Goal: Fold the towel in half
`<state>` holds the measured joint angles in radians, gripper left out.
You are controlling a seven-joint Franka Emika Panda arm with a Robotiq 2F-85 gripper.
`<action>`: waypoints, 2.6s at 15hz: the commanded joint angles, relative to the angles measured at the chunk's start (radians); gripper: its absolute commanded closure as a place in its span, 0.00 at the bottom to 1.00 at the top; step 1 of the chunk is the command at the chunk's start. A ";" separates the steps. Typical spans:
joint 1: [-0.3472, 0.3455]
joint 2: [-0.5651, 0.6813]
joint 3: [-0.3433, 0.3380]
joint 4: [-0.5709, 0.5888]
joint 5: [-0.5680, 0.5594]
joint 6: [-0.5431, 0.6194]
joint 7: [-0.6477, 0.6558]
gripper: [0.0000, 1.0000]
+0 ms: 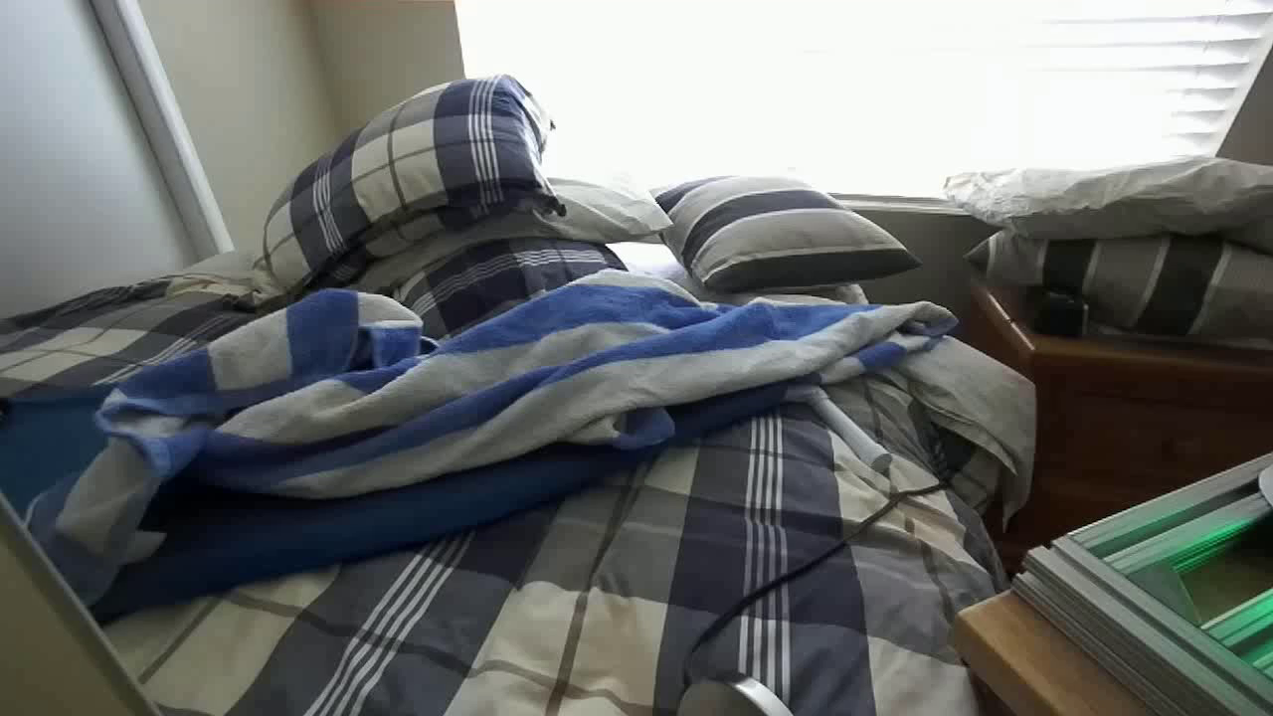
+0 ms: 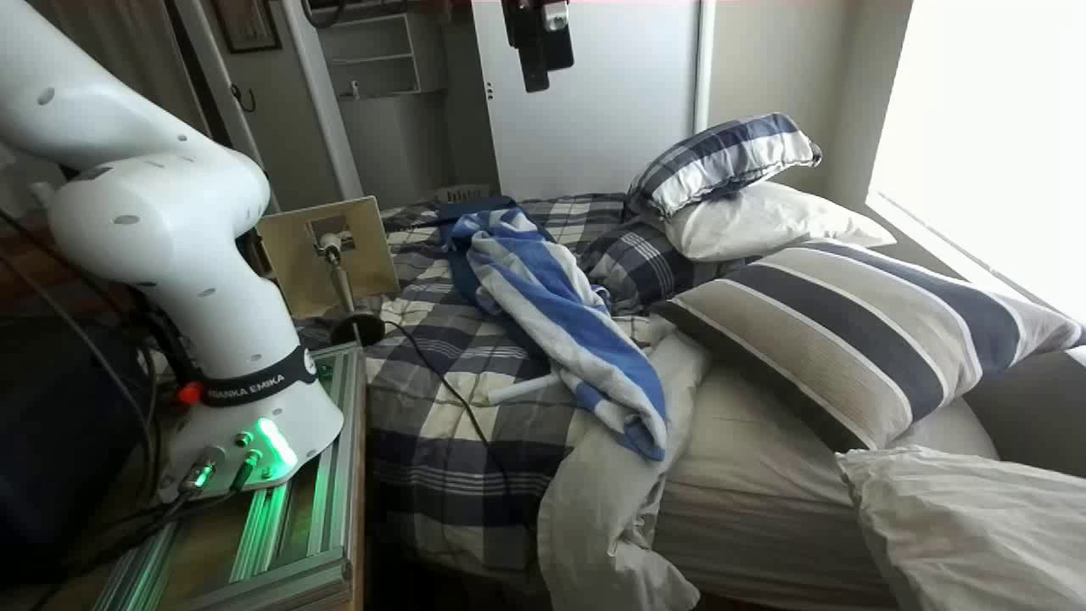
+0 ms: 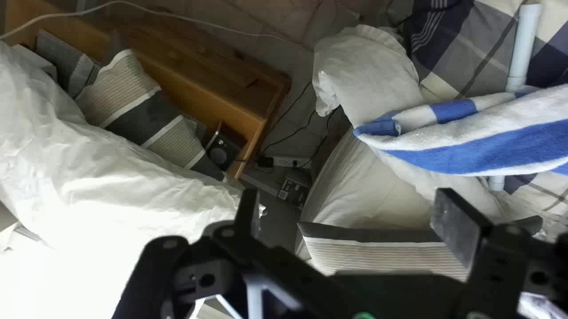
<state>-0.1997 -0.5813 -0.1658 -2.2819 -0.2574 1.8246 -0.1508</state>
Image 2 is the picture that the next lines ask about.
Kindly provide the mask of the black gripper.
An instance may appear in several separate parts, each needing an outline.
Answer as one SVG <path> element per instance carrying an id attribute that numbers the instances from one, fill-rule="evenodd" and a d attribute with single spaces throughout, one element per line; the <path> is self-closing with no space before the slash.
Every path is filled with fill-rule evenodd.
<path id="1" fill-rule="evenodd" d="M 551 74 L 573 65 L 571 0 L 502 0 L 502 20 L 522 89 L 548 90 Z"/>

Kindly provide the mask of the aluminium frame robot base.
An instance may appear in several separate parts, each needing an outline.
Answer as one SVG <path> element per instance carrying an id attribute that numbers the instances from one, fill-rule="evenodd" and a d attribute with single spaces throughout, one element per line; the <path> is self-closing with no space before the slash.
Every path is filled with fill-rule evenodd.
<path id="1" fill-rule="evenodd" d="M 93 611 L 359 611 L 368 367 L 359 347 L 317 363 L 342 434 L 287 485 L 191 512 L 127 552 Z"/>

